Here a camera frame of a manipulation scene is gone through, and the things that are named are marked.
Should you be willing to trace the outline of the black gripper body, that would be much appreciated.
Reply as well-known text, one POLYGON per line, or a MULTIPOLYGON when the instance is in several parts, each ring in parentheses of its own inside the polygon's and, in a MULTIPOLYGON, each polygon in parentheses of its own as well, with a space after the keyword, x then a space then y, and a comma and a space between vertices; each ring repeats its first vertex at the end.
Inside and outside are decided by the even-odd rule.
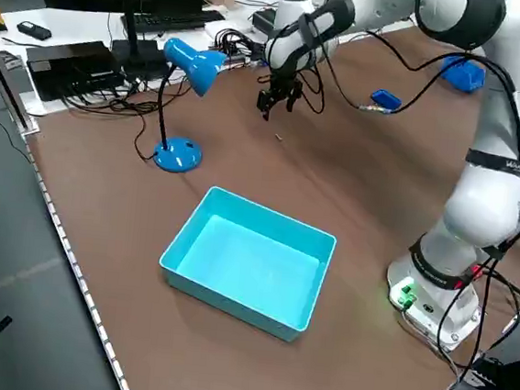
POLYGON ((268 92, 274 92, 278 96, 287 97, 293 85, 301 85, 302 82, 298 79, 297 73, 291 72, 288 74, 280 71, 271 71, 271 80, 269 81, 268 92))

